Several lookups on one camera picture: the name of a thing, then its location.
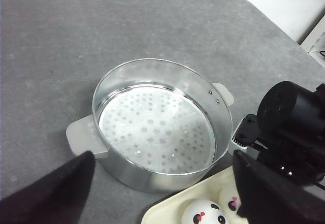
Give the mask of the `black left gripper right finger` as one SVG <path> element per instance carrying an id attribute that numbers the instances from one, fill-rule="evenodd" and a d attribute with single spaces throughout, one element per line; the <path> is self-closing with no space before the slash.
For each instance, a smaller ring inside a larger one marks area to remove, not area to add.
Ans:
<path id="1" fill-rule="evenodd" d="M 233 173 L 249 223 L 324 223 L 324 201 L 281 177 L 247 154 L 233 153 Z"/>

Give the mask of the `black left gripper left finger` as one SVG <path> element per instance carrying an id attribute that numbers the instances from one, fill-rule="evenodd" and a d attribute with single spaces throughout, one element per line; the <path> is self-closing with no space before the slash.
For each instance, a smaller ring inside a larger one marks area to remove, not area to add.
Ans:
<path id="1" fill-rule="evenodd" d="M 94 175 L 86 151 L 33 184 L 1 200 L 1 223 L 78 223 Z"/>

